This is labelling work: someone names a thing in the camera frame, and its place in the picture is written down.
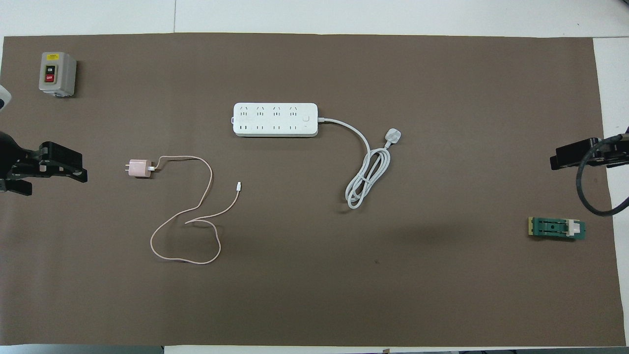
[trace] power strip socket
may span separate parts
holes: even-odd
[[[239,137],[314,137],[318,113],[314,103],[236,103],[231,124]]]

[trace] power cord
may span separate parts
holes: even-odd
[[[362,135],[362,133],[353,126],[340,120],[330,118],[319,118],[318,122],[335,123],[342,125],[356,133],[365,143],[367,154],[362,160],[362,166],[360,167],[356,176],[352,178],[350,183],[347,185],[347,188],[345,189],[345,200],[347,201],[347,205],[352,209],[356,209],[362,204],[363,199],[367,196],[371,188],[374,186],[374,183],[376,183],[376,181],[380,177],[382,177],[384,172],[389,167],[389,163],[391,162],[389,147],[391,146],[391,144],[396,144],[399,141],[402,133],[394,128],[389,129],[387,134],[384,136],[384,138],[387,140],[387,142],[384,144],[384,147],[372,150],[371,147],[369,147],[369,143],[367,142],[365,136]],[[376,156],[376,160],[374,161],[372,167],[369,169],[371,158],[374,156]]]
[[[221,253],[221,241],[218,239],[218,230],[216,230],[216,225],[214,225],[212,222],[207,221],[205,219],[209,219],[211,217],[215,217],[215,216],[219,216],[225,212],[227,212],[229,209],[231,209],[231,207],[234,206],[234,204],[236,204],[236,201],[238,200],[238,196],[240,194],[240,188],[241,188],[241,184],[240,182],[238,182],[238,184],[236,185],[236,197],[234,198],[234,201],[230,204],[229,207],[227,207],[225,210],[223,210],[222,212],[213,214],[213,215],[208,215],[208,216],[202,216],[202,217],[197,217],[191,220],[186,221],[186,224],[189,224],[191,222],[204,222],[206,224],[209,224],[212,226],[212,228],[214,229],[214,236],[216,238],[216,242],[218,243],[218,251],[216,252],[216,255],[210,259],[209,261],[205,261],[205,262],[197,262],[197,261],[191,261],[191,260],[187,260],[185,258],[171,258],[171,257],[165,257],[162,256],[161,254],[159,254],[156,250],[155,247],[153,246],[153,238],[155,237],[155,235],[158,233],[158,231],[166,224],[168,224],[172,219],[180,216],[181,214],[187,213],[187,212],[191,212],[193,210],[198,209],[201,204],[203,204],[203,200],[205,200],[205,197],[208,195],[209,192],[209,187],[212,185],[212,177],[213,177],[213,173],[212,173],[212,167],[210,167],[210,165],[208,164],[207,161],[205,161],[204,159],[200,158],[200,157],[196,157],[196,156],[188,156],[188,155],[181,155],[181,156],[160,156],[159,160],[157,160],[157,165],[154,168],[148,168],[149,171],[157,171],[160,169],[160,164],[162,163],[162,159],[165,159],[166,161],[185,161],[185,160],[190,160],[190,159],[196,159],[199,160],[201,162],[203,162],[205,164],[205,166],[208,167],[209,169],[209,181],[208,181],[208,186],[205,188],[205,191],[203,192],[203,195],[201,196],[201,200],[199,201],[199,203],[197,204],[196,207],[190,208],[190,209],[186,209],[186,210],[182,210],[178,213],[176,213],[175,215],[173,215],[172,217],[170,217],[168,220],[166,220],[162,225],[159,225],[155,231],[153,231],[153,234],[151,235],[151,240],[150,240],[150,245],[151,245],[151,250],[153,251],[153,253],[155,253],[156,256],[158,256],[159,258],[162,258],[163,260],[169,260],[169,261],[183,261],[183,262],[188,262],[188,263],[194,263],[196,265],[206,265],[208,263],[213,262],[218,255]]]
[[[629,207],[629,197],[627,197],[627,199],[625,199],[625,201],[620,203],[615,208],[612,208],[611,210],[603,211],[603,210],[598,210],[598,209],[594,208],[587,201],[585,194],[583,194],[583,187],[581,185],[581,178],[583,176],[583,169],[585,169],[585,167],[587,165],[587,162],[590,160],[590,157],[592,157],[593,154],[598,149],[601,148],[601,146],[606,145],[606,144],[615,144],[615,143],[617,143],[617,142],[619,142],[621,140],[629,140],[629,134],[618,134],[618,135],[614,135],[612,137],[608,137],[608,138],[605,138],[605,139],[597,142],[583,156],[583,158],[581,159],[581,163],[579,164],[579,169],[577,169],[576,183],[577,183],[577,194],[579,195],[579,199],[581,200],[581,203],[583,203],[583,206],[585,206],[589,211],[591,211],[592,213],[594,213],[595,215],[598,215],[598,216],[612,216],[612,215],[615,215],[617,213],[620,213],[625,208]]]

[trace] black cable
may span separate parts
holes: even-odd
[[[579,195],[579,199],[581,200],[581,203],[583,203],[583,206],[585,206],[589,211],[591,211],[593,214],[598,215],[598,216],[612,216],[623,211],[625,208],[629,207],[629,197],[627,197],[627,199],[625,199],[624,202],[620,203],[618,206],[616,206],[615,208],[612,208],[611,210],[601,211],[594,208],[587,201],[586,196],[583,194],[583,187],[581,186],[581,177],[583,176],[583,169],[586,167],[587,162],[589,161],[590,157],[598,149],[600,149],[601,146],[605,144],[615,144],[619,142],[620,140],[622,140],[622,138],[623,136],[621,134],[618,134],[618,135],[614,135],[612,137],[608,137],[597,142],[594,146],[590,148],[590,150],[588,150],[587,154],[583,156],[583,158],[581,159],[581,163],[579,164],[579,169],[577,170],[577,194]]]

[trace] white power strip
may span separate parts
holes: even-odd
[[[356,133],[365,143],[367,151],[358,173],[345,189],[347,205],[356,209],[389,167],[389,147],[397,144],[402,133],[395,128],[389,129],[384,136],[384,147],[371,149],[358,129],[343,121],[318,115],[314,103],[236,103],[231,124],[239,137],[314,137],[319,123],[339,124]]]
[[[314,137],[318,114],[314,103],[236,103],[231,123],[239,137]]]

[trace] charging cable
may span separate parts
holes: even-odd
[[[352,209],[356,209],[362,204],[362,200],[367,196],[371,187],[374,186],[374,183],[382,177],[384,172],[389,167],[389,163],[391,162],[389,147],[399,141],[402,133],[394,128],[389,129],[387,134],[384,136],[387,140],[384,147],[372,150],[371,147],[369,147],[369,143],[367,142],[365,136],[353,126],[345,122],[341,122],[340,120],[330,118],[319,118],[318,121],[319,123],[335,123],[342,125],[356,133],[356,135],[362,139],[362,142],[365,143],[367,154],[362,160],[362,166],[345,189],[345,200],[347,201],[347,205]],[[376,156],[376,160],[374,161],[372,167],[369,168],[371,158],[374,156]]]
[[[219,216],[219,215],[227,212],[229,209],[231,209],[231,207],[234,206],[234,204],[236,204],[236,201],[238,200],[238,196],[240,194],[240,188],[241,188],[240,182],[238,182],[238,184],[236,185],[236,197],[234,198],[234,201],[225,210],[223,210],[222,212],[216,213],[216,214],[202,216],[202,217],[197,217],[197,218],[194,218],[194,219],[186,221],[186,224],[190,224],[191,222],[204,222],[206,224],[209,224],[212,227],[212,229],[214,229],[214,236],[216,238],[216,243],[218,243],[218,251],[216,252],[216,255],[212,259],[210,259],[209,261],[198,262],[198,261],[187,260],[185,258],[171,258],[171,257],[162,256],[161,254],[159,254],[159,252],[157,252],[155,250],[155,247],[153,246],[153,238],[155,238],[155,235],[159,232],[159,230],[162,227],[164,227],[164,225],[166,225],[170,221],[172,221],[172,219],[180,216],[181,214],[184,214],[184,213],[196,210],[196,209],[198,209],[201,206],[201,204],[203,204],[203,201],[205,200],[205,197],[208,195],[209,187],[212,185],[212,177],[213,177],[212,167],[210,167],[210,165],[208,164],[207,161],[205,161],[204,159],[202,159],[200,157],[196,157],[196,156],[188,156],[188,155],[160,156],[159,160],[157,160],[157,165],[155,167],[149,166],[150,165],[150,161],[147,161],[147,160],[131,160],[130,161],[130,165],[131,166],[129,168],[129,175],[130,176],[135,176],[135,177],[149,177],[150,173],[152,171],[160,170],[160,164],[162,164],[162,160],[164,160],[164,161],[185,161],[185,160],[191,160],[191,159],[199,160],[199,161],[203,162],[205,164],[205,166],[208,167],[208,170],[209,170],[208,186],[205,188],[205,191],[203,192],[203,195],[201,196],[201,200],[196,205],[196,207],[193,207],[193,208],[190,208],[190,209],[185,209],[185,210],[182,210],[182,211],[176,213],[175,215],[170,217],[168,220],[166,220],[162,225],[159,225],[155,229],[155,231],[153,231],[153,234],[151,235],[150,245],[151,245],[151,250],[153,251],[153,253],[155,253],[156,256],[158,256],[159,258],[162,258],[163,260],[183,261],[183,262],[188,262],[188,263],[194,263],[196,265],[206,265],[208,263],[213,262],[218,257],[218,255],[221,254],[221,241],[218,239],[218,230],[216,230],[216,225],[214,225],[212,222],[210,222],[208,220],[205,220],[205,219],[209,219],[211,217]]]

